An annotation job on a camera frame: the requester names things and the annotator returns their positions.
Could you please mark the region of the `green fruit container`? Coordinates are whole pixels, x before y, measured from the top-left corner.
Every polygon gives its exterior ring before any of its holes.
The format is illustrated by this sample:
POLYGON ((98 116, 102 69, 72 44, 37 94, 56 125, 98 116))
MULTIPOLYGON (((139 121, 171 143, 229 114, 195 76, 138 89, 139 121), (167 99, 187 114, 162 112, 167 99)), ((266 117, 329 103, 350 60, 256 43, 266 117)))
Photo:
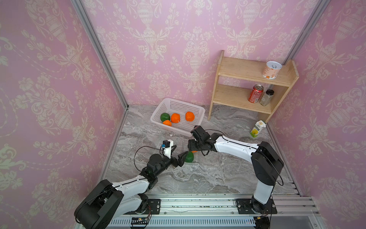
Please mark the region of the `green fruit container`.
POLYGON ((187 163, 192 163, 194 160, 194 153, 192 153, 191 151, 188 152, 186 158, 185 158, 185 162, 187 163))
POLYGON ((169 115, 168 113, 162 113, 162 114, 160 115, 160 120, 161 120, 161 122, 164 122, 164 121, 166 121, 166 120, 169 120, 169 121, 170 121, 170 119, 171 119, 171 117, 170 117, 170 115, 169 115))

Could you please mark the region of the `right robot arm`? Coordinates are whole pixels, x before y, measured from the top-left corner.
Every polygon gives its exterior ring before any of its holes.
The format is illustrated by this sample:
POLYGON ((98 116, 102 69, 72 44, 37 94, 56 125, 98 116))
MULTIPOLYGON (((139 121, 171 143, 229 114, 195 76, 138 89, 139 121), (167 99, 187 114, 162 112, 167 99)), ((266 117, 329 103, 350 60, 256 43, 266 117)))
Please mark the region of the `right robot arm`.
POLYGON ((249 144, 220 133, 209 134, 201 126, 195 126, 191 134, 194 139, 188 142, 190 151, 227 153, 251 163, 257 184, 249 206, 258 214, 269 214, 272 211, 271 195, 277 180, 281 179, 281 185, 284 184, 280 176, 284 162, 268 142, 249 144))

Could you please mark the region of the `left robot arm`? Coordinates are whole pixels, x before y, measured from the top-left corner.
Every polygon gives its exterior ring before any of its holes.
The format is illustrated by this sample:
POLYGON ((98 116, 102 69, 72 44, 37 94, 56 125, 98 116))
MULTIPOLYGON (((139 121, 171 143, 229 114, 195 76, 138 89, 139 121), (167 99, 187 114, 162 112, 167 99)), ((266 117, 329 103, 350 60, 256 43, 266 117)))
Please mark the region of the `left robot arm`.
POLYGON ((148 210, 145 194, 158 182, 158 176, 170 166, 182 167, 188 151, 177 157, 160 154, 150 156, 146 167, 135 178, 111 183, 100 181, 74 212, 75 221, 86 229, 105 229, 109 223, 129 212, 148 210))

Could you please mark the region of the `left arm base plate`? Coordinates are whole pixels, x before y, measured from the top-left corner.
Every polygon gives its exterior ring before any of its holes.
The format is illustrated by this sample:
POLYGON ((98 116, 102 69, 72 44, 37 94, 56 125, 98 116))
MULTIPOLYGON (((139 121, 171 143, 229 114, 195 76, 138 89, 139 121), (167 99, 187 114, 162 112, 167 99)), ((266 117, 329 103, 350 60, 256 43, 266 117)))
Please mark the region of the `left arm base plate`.
POLYGON ((161 207, 161 199, 143 200, 141 205, 134 211, 135 214, 152 214, 159 215, 161 207))

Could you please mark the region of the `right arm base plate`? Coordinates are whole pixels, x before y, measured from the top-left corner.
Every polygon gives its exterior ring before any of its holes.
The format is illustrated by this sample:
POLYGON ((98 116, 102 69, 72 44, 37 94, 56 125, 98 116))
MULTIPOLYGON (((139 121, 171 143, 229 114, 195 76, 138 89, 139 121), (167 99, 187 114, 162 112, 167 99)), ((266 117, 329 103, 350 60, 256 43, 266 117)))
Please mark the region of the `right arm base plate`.
POLYGON ((238 213, 244 214, 277 214, 277 209, 274 201, 270 198, 266 204, 262 204, 254 198, 239 198, 235 200, 235 206, 238 213))

